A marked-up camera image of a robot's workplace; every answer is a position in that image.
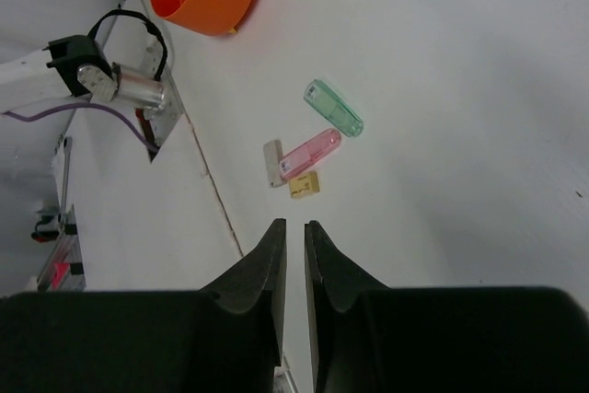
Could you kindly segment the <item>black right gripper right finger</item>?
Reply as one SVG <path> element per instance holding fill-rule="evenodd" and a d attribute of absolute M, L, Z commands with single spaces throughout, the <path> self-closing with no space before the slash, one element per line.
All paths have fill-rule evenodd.
<path fill-rule="evenodd" d="M 584 392 L 588 316 L 542 286 L 392 288 L 305 227 L 317 392 Z"/>

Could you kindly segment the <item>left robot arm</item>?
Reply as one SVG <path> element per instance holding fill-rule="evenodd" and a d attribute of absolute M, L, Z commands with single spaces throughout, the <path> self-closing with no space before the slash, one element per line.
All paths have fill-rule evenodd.
<path fill-rule="evenodd" d="M 81 98 L 87 94 L 118 97 L 123 67 L 110 63 L 97 42 L 102 23 L 111 17 L 139 20 L 159 43 L 162 52 L 156 70 L 151 75 L 139 75 L 139 79 L 149 87 L 161 87 L 168 50 L 159 27 L 140 12 L 114 9 L 86 34 L 53 40 L 41 50 L 2 64 L 1 112 L 8 114 L 53 98 Z"/>

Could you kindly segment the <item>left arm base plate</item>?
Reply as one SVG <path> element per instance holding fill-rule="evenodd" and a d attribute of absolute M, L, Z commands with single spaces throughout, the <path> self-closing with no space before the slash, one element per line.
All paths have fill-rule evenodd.
<path fill-rule="evenodd" d="M 148 37 L 146 42 L 139 70 L 144 75 L 152 77 L 159 66 L 163 49 L 155 37 Z M 144 138 L 157 148 L 155 152 L 148 152 L 151 161 L 156 158 L 176 123 L 185 113 L 185 108 L 168 64 L 164 68 L 160 82 L 163 87 L 163 108 L 159 111 L 137 110 L 135 112 Z"/>

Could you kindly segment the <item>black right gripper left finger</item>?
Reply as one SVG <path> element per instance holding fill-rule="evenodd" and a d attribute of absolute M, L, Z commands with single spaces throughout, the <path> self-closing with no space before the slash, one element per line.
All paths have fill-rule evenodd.
<path fill-rule="evenodd" d="M 5 392 L 270 392 L 286 223 L 196 291 L 22 293 L 1 303 Z"/>

